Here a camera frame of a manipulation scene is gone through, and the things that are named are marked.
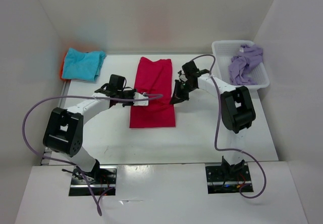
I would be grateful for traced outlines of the magenta t shirt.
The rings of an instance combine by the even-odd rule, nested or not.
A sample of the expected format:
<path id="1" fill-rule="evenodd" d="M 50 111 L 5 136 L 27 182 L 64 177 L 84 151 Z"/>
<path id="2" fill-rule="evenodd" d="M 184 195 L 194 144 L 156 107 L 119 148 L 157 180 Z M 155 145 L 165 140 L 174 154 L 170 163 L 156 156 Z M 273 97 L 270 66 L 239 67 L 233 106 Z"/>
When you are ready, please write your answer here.
<path id="1" fill-rule="evenodd" d="M 175 127 L 175 109 L 170 104 L 172 96 L 173 66 L 170 59 L 151 61 L 142 57 L 137 67 L 134 88 L 140 93 L 161 94 L 162 98 L 151 100 L 148 106 L 130 109 L 130 128 Z"/>

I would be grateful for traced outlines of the cyan t shirt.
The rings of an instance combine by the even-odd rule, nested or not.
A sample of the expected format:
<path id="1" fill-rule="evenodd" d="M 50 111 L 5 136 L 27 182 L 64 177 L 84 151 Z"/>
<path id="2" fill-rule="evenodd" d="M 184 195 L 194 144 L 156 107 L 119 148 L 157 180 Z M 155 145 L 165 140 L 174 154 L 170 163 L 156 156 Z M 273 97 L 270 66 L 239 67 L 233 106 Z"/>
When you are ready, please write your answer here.
<path id="1" fill-rule="evenodd" d="M 95 82 L 105 57 L 104 51 L 80 52 L 69 48 L 65 57 L 63 78 Z"/>

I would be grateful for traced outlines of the orange t shirt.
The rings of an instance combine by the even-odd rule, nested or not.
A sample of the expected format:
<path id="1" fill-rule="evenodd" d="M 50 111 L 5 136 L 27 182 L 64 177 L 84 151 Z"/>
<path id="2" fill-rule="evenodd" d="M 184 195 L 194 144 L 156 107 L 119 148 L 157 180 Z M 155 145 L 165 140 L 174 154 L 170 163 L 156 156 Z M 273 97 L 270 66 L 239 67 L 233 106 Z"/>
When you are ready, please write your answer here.
<path id="1" fill-rule="evenodd" d="M 60 65 L 60 71 L 59 71 L 59 78 L 60 78 L 60 80 L 62 80 L 64 82 L 67 81 L 67 79 L 63 78 L 63 70 L 64 70 L 64 63 L 65 63 L 66 55 L 67 55 L 67 52 L 63 56 L 63 59 L 62 59 L 61 65 Z"/>

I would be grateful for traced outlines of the lavender t shirt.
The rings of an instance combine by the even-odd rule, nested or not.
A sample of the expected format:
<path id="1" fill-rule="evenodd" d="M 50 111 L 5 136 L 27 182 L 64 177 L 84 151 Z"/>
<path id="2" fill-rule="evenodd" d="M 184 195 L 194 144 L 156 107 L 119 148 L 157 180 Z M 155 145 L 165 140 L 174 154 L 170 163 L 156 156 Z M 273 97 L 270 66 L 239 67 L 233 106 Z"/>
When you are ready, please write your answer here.
<path id="1" fill-rule="evenodd" d="M 256 44 L 252 46 L 242 44 L 228 66 L 230 82 L 233 85 L 257 85 L 248 74 L 262 62 L 263 49 L 261 47 Z"/>

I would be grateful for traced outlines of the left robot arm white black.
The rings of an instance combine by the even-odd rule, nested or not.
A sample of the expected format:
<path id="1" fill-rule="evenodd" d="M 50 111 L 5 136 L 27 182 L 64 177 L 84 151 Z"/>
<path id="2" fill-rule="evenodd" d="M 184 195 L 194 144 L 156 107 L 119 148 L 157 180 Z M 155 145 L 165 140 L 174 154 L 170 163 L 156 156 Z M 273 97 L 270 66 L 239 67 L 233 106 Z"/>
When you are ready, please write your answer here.
<path id="1" fill-rule="evenodd" d="M 112 74 L 108 83 L 97 89 L 90 99 L 69 108 L 56 107 L 52 110 L 43 137 L 44 146 L 60 153 L 78 167 L 74 176 L 84 178 L 88 183 L 96 183 L 108 176 L 108 171 L 100 168 L 100 163 L 82 146 L 83 127 L 100 112 L 121 103 L 132 106 L 132 100 L 139 99 L 137 90 L 125 87 L 126 78 Z"/>

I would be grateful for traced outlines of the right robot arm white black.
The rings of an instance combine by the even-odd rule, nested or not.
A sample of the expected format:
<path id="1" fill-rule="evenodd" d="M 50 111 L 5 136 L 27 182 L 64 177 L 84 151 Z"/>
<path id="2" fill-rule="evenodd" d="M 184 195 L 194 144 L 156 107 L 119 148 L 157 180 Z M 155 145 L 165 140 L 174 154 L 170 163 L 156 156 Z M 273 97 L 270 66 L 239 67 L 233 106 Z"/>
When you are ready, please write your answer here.
<path id="1" fill-rule="evenodd" d="M 218 100 L 214 148 L 223 153 L 223 178 L 233 180 L 243 170 L 243 155 L 255 159 L 243 150 L 247 129 L 256 118 L 248 88 L 235 87 L 213 76 L 210 70 L 200 70 L 193 60 L 185 63 L 178 74 L 170 104 L 188 101 L 189 93 L 196 89 L 201 89 Z"/>

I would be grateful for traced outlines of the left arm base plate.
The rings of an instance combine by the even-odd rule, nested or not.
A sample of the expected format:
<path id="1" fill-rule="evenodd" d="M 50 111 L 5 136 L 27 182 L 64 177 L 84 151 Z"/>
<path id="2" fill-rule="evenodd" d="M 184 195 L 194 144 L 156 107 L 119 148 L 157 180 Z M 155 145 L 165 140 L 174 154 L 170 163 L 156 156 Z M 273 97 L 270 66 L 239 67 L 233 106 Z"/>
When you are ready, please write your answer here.
<path id="1" fill-rule="evenodd" d="M 115 196 L 118 167 L 116 165 L 101 165 L 100 170 L 103 172 L 102 177 L 96 180 L 88 178 L 94 195 L 97 197 L 101 194 L 104 194 L 104 196 Z M 76 168 L 68 172 L 72 174 L 69 196 L 90 196 L 91 193 L 88 185 L 80 175 L 80 172 Z"/>

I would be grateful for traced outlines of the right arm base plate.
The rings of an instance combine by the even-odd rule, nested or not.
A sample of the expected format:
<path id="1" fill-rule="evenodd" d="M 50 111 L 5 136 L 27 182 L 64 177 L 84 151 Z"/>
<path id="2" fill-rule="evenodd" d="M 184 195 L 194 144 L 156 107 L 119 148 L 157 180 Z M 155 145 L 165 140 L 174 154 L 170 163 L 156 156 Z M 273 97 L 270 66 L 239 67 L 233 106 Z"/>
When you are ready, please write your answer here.
<path id="1" fill-rule="evenodd" d="M 229 177 L 225 177 L 220 163 L 206 165 L 205 173 L 208 194 L 239 193 L 241 187 L 243 187 L 242 193 L 253 192 L 247 164 L 243 166 L 242 170 Z"/>

